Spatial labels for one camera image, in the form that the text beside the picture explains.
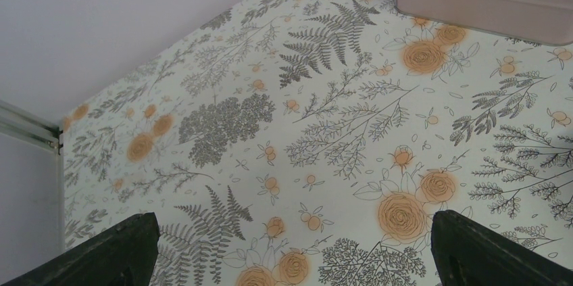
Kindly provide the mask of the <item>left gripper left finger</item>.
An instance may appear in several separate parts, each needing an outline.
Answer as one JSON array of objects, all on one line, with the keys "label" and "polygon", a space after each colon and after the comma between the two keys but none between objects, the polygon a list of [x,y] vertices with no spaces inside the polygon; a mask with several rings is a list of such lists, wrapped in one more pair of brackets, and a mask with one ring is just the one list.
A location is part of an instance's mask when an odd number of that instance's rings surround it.
[{"label": "left gripper left finger", "polygon": [[6,285],[149,285],[158,256],[155,213],[135,214]]}]

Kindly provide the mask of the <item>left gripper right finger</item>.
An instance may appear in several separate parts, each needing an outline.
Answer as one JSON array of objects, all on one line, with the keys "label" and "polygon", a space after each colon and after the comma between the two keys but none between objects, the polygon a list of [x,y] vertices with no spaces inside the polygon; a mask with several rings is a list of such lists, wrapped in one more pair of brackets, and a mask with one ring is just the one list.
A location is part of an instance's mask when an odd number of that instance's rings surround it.
[{"label": "left gripper right finger", "polygon": [[432,220],[431,252],[443,285],[571,285],[572,271],[453,211]]}]

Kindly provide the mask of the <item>floral table mat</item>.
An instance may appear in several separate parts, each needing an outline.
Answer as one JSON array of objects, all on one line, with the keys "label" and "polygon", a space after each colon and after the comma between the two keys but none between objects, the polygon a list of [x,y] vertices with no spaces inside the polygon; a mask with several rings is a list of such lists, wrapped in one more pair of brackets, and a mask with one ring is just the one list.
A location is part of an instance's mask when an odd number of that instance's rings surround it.
[{"label": "floral table mat", "polygon": [[572,267],[572,46],[244,0],[64,118],[66,249],[154,212],[152,285],[436,285],[435,212]]}]

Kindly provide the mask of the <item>left aluminium frame post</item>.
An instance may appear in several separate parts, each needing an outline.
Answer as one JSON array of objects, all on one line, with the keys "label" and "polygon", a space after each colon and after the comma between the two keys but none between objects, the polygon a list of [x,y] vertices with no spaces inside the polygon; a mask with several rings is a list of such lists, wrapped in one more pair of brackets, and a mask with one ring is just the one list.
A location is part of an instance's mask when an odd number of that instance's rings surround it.
[{"label": "left aluminium frame post", "polygon": [[31,239],[64,249],[64,186],[60,129],[1,101],[1,184],[15,206],[7,212]]}]

